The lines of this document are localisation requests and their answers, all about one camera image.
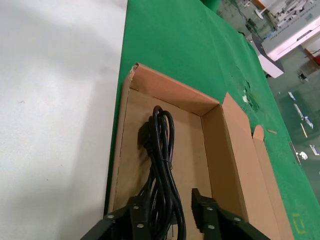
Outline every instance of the white surface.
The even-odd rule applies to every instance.
[[[269,61],[268,58],[266,58],[264,55],[260,53],[257,46],[255,45],[254,41],[252,40],[252,34],[250,34],[247,38],[250,45],[254,48],[258,58],[259,62],[261,64],[261,67],[263,71],[265,71],[267,74],[269,74],[274,79],[278,78],[280,75],[284,74],[284,72],[278,68],[276,65],[274,65],[271,61]]]
[[[0,239],[103,216],[127,1],[0,0]]]

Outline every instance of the coiled cable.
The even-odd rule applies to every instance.
[[[150,197],[149,227],[152,239],[165,240],[176,220],[177,240],[185,240],[185,217],[171,172],[175,126],[170,112],[155,106],[152,116],[139,129],[138,141],[151,159],[149,176],[139,195]]]

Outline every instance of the open cardboard box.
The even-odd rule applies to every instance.
[[[145,184],[150,167],[138,130],[159,105],[174,120],[172,174],[185,215],[187,239],[203,239],[191,210],[191,189],[213,197],[272,240],[294,239],[263,142],[227,93],[223,104],[189,86],[136,64],[122,86],[109,212],[124,207]]]

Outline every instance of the white machine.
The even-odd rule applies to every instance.
[[[263,70],[271,77],[277,78],[284,71],[281,63],[276,61],[318,32],[320,32],[319,0],[304,5],[301,12],[293,19],[287,20],[263,42],[257,41],[252,35],[247,39],[256,50]]]

